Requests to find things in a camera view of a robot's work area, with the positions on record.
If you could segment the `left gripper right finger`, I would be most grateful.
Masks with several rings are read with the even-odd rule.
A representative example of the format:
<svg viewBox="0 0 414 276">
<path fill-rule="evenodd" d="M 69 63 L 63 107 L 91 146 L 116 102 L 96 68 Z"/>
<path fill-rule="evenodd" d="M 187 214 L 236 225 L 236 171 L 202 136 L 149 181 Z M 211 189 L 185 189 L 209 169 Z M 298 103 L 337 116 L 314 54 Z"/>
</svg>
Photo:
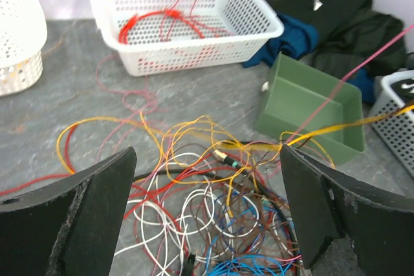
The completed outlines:
<svg viewBox="0 0 414 276">
<path fill-rule="evenodd" d="M 305 269 L 313 275 L 412 275 L 413 199 L 284 145 L 283 182 Z"/>
</svg>

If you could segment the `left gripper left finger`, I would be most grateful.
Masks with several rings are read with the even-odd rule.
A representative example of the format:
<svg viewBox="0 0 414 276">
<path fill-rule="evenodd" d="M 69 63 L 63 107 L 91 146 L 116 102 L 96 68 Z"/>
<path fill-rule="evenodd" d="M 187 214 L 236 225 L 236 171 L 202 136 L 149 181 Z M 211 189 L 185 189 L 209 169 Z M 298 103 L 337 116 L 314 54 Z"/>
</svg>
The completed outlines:
<svg viewBox="0 0 414 276">
<path fill-rule="evenodd" d="M 136 168 L 128 147 L 1 200 L 2 275 L 108 275 Z"/>
</svg>

